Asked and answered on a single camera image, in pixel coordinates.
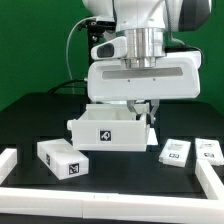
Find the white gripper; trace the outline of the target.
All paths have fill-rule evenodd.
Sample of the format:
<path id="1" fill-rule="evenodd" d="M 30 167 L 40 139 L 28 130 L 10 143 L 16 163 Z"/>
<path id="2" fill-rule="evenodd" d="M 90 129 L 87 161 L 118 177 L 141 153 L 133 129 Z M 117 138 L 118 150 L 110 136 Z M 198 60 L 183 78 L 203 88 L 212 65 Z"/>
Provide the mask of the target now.
<path id="1" fill-rule="evenodd" d="M 93 102 L 127 101 L 128 110 L 135 116 L 135 100 L 152 100 L 150 120 L 154 123 L 159 99 L 199 95 L 200 66 L 199 51 L 168 53 L 149 68 L 127 69 L 122 60 L 98 61 L 89 68 L 88 96 Z"/>

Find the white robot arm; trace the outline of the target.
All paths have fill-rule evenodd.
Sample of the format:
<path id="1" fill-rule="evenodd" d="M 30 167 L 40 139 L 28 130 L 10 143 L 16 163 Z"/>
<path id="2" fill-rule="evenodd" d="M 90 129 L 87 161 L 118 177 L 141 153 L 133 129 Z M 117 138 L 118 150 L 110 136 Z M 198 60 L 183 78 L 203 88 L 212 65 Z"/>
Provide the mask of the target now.
<path id="1" fill-rule="evenodd" d="M 83 0 L 96 23 L 112 34 L 91 49 L 88 96 L 102 106 L 122 102 L 134 119 L 152 116 L 138 102 L 195 98 L 203 54 L 164 35 L 195 31 L 208 19 L 212 0 Z"/>

